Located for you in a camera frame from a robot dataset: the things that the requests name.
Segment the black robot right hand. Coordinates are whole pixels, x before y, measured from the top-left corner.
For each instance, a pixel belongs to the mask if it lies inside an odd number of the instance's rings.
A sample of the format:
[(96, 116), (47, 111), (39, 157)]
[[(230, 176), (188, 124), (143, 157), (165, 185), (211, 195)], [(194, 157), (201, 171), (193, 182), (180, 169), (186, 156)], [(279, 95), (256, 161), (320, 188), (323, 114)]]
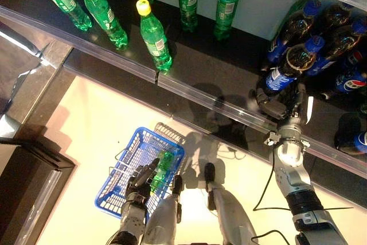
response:
[(306, 86), (302, 82), (290, 84), (275, 96), (266, 95), (259, 87), (250, 90), (248, 108), (277, 120), (299, 118), (301, 124), (306, 124), (308, 98)]

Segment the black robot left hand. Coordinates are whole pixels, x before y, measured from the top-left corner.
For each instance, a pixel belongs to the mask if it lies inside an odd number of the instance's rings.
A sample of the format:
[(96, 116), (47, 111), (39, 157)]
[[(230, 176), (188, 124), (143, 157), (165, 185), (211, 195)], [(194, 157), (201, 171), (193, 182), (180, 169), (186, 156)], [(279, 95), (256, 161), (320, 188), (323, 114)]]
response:
[(139, 204), (145, 204), (148, 201), (151, 191), (149, 179), (154, 178), (159, 161), (159, 158), (155, 158), (151, 163), (137, 167), (127, 184), (125, 192), (127, 200), (133, 200)]

